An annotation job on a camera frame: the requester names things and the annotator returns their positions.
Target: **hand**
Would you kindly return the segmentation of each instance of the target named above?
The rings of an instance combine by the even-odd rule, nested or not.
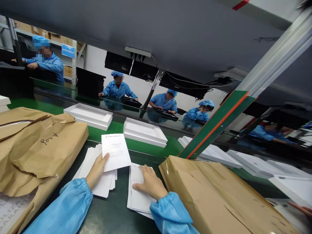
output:
[[[162,181],[156,176],[153,169],[147,165],[141,166],[141,170],[144,177],[143,184],[133,184],[132,188],[145,192],[157,201],[168,195],[168,191],[164,187]]]
[[[38,63],[30,63],[30,64],[28,64],[27,65],[27,67],[29,68],[29,69],[32,69],[32,70],[35,70],[36,68],[38,68]]]
[[[289,204],[291,206],[293,206],[294,208],[300,210],[302,213],[304,213],[306,215],[306,217],[308,218],[308,220],[310,222],[312,222],[312,209],[307,208],[305,206],[299,206],[299,205],[297,205],[296,203],[293,203],[293,202],[289,202]]]
[[[22,60],[23,60],[23,62],[25,62],[25,59],[22,58]],[[11,61],[16,62],[16,59],[11,59]]]
[[[108,158],[110,157],[110,153],[105,154],[105,157],[103,158],[102,154],[100,154],[94,161],[93,166],[85,178],[87,181],[87,184],[92,191],[94,187],[98,184],[98,182],[101,180],[101,177],[104,172],[104,166],[107,162]]]

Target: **handwritten number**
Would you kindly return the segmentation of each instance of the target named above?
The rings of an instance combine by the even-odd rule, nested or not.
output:
[[[40,142],[41,142],[41,143],[45,143],[45,140],[44,140],[44,139],[42,139]],[[46,145],[46,143],[45,143],[45,145]]]

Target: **white paper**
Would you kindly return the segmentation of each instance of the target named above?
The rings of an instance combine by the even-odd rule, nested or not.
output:
[[[129,170],[129,186],[128,186],[128,201],[127,201],[127,208],[131,209],[132,210],[132,204],[131,204],[131,201],[132,201],[132,196],[131,196],[131,168]],[[148,214],[148,213],[144,213],[144,212],[139,212],[139,211],[136,211],[134,210],[135,212],[138,212],[139,214],[141,215],[144,215],[145,217],[148,217],[152,220],[154,220],[152,214]]]
[[[112,177],[111,177],[111,183],[110,183],[110,190],[113,190],[115,188],[115,171],[112,171]]]
[[[33,200],[35,192],[21,196],[9,197],[0,193],[0,234],[7,234]]]
[[[123,134],[102,135],[103,155],[110,153],[104,172],[131,165],[130,155]]]
[[[131,184],[140,183],[143,184],[143,173],[139,164],[131,164]],[[151,196],[146,193],[136,191],[131,186],[131,206],[133,210],[141,211],[150,214],[150,205],[152,202],[156,202]]]
[[[87,154],[82,163],[79,178],[83,178],[83,177],[85,178],[89,174],[95,162],[95,159],[99,156],[100,153],[101,153],[101,147],[96,146],[96,148],[88,148]],[[114,174],[115,174],[114,171],[103,173],[100,182],[92,190],[92,193],[94,195],[107,198],[109,194],[110,186],[111,186],[111,179]]]

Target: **blue work uniform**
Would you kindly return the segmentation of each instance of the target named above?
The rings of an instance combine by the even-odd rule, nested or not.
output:
[[[44,58],[42,57],[42,55],[38,54],[34,59],[23,59],[25,60],[26,64],[34,62],[38,63],[39,68],[56,73],[56,79],[58,81],[65,82],[63,62],[58,56],[55,55],[55,53],[52,53],[52,56],[50,58]]]
[[[176,111],[178,112],[178,109],[176,108],[176,100],[170,99],[166,102],[166,93],[163,94],[157,94],[150,100],[154,105],[161,106],[164,111]]]
[[[68,182],[55,199],[26,229],[24,234],[75,234],[91,204],[93,194],[85,178]],[[199,234],[179,196],[174,192],[150,205],[150,211],[161,233]]]
[[[201,120],[207,122],[209,120],[209,116],[206,112],[201,112],[198,108],[190,109],[186,114],[186,118],[190,118],[191,120]]]
[[[118,88],[115,81],[111,81],[102,92],[104,93],[104,96],[110,95],[116,98],[121,98],[126,94],[128,97],[132,97],[133,99],[137,98],[137,96],[129,88],[129,85],[125,82],[122,82]]]
[[[259,137],[262,139],[265,139],[267,141],[272,141],[274,138],[278,139],[278,140],[282,140],[282,141],[286,141],[288,143],[294,143],[288,139],[286,139],[283,134],[279,133],[279,132],[266,132],[265,131],[265,127],[258,125],[254,130],[252,130],[249,135],[253,136],[253,137]]]

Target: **worker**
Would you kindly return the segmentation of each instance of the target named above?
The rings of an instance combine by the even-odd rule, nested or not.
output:
[[[257,138],[264,139],[266,141],[274,141],[281,144],[297,144],[284,137],[280,132],[280,127],[276,123],[268,122],[264,126],[258,125],[254,130],[252,130],[248,135],[255,137],[255,141],[252,139],[242,139],[237,142],[238,145],[246,146],[254,150],[265,150],[264,147],[257,145]]]
[[[30,224],[24,234],[76,234],[91,204],[91,191],[101,179],[108,158],[109,153],[105,157],[100,154],[86,178],[68,182],[60,190],[60,196]],[[141,169],[144,183],[133,184],[132,187],[157,201],[150,205],[150,211],[160,232],[199,234],[191,225],[193,221],[178,194],[168,193],[153,169],[146,165]]]
[[[191,120],[201,120],[207,122],[209,116],[207,112],[214,109],[215,105],[211,100],[205,100],[199,103],[199,107],[190,109],[186,114],[185,118],[190,118]]]
[[[128,97],[131,97],[136,101],[139,101],[137,96],[129,88],[129,85],[123,82],[124,78],[123,73],[112,71],[111,75],[112,77],[114,77],[114,80],[109,82],[106,88],[101,93],[98,94],[99,97],[110,95],[116,98],[121,98],[126,94]]]
[[[65,82],[64,79],[64,65],[62,60],[52,51],[50,41],[42,36],[34,35],[33,44],[38,53],[35,58],[22,58],[23,62],[27,64],[29,69],[35,70],[37,68],[45,69],[56,73],[56,79]]]
[[[168,89],[166,93],[157,94],[154,97],[152,97],[149,104],[152,107],[156,107],[161,110],[168,111],[169,113],[175,114],[178,111],[176,108],[176,100],[175,100],[177,94],[178,94],[177,91]]]
[[[276,123],[268,122],[264,126],[258,125],[249,133],[249,135],[282,144],[296,144],[295,142],[286,139],[284,135],[279,130],[277,130],[277,128],[278,125]]]

